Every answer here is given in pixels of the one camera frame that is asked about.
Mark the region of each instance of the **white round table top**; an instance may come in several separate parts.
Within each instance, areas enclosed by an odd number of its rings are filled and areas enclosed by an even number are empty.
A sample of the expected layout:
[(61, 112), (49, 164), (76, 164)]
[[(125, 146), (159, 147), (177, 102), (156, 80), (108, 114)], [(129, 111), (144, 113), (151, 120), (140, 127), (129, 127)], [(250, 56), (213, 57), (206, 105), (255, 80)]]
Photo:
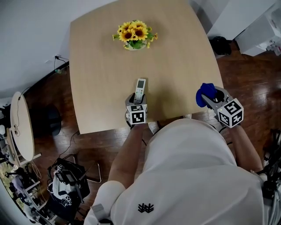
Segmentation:
[(18, 91), (12, 98), (10, 116), (16, 146), (22, 157), (31, 161), (34, 157), (33, 131), (25, 97)]

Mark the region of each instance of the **remote control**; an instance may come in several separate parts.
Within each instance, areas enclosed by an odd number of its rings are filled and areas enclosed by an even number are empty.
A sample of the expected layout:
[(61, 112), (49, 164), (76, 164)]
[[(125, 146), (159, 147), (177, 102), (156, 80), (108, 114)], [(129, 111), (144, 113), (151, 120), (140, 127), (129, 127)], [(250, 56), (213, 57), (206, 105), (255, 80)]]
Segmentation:
[(135, 98), (133, 100), (134, 104), (140, 104), (142, 96), (144, 95), (145, 79), (137, 80), (137, 87), (135, 92)]

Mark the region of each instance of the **white t-shirt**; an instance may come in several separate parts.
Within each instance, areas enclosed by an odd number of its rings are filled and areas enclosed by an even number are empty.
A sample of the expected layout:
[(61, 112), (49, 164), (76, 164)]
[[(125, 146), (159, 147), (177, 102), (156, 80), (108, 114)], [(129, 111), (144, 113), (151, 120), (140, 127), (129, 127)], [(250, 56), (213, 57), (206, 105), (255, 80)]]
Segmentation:
[[(143, 173), (128, 189), (109, 181), (98, 190), (93, 206), (101, 204), (113, 224), (263, 224), (259, 178), (237, 167), (210, 125), (174, 121), (150, 140), (146, 151)], [(92, 209), (85, 225), (98, 224)]]

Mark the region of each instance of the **blue cloth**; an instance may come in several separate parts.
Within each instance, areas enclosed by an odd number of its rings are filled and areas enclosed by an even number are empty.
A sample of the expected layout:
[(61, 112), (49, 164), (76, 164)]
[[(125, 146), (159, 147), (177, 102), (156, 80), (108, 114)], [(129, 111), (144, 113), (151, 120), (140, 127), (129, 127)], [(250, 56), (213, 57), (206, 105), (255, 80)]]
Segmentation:
[(196, 93), (196, 103), (201, 108), (205, 107), (207, 104), (202, 98), (202, 94), (206, 95), (210, 99), (214, 99), (216, 95), (215, 85), (213, 83), (203, 83), (200, 89)]

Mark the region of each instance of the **shirt sleeve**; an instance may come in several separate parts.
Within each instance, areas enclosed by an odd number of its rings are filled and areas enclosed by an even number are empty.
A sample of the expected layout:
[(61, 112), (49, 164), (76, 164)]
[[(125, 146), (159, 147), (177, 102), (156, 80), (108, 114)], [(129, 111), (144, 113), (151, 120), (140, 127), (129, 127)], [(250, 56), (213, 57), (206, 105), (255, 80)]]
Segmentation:
[[(120, 182), (108, 181), (99, 188), (93, 206), (101, 204), (104, 209), (104, 214), (106, 215), (105, 218), (107, 218), (110, 216), (111, 207), (114, 202), (125, 190), (124, 185)], [(85, 218), (84, 225), (97, 225), (98, 223), (98, 219), (91, 208)]]

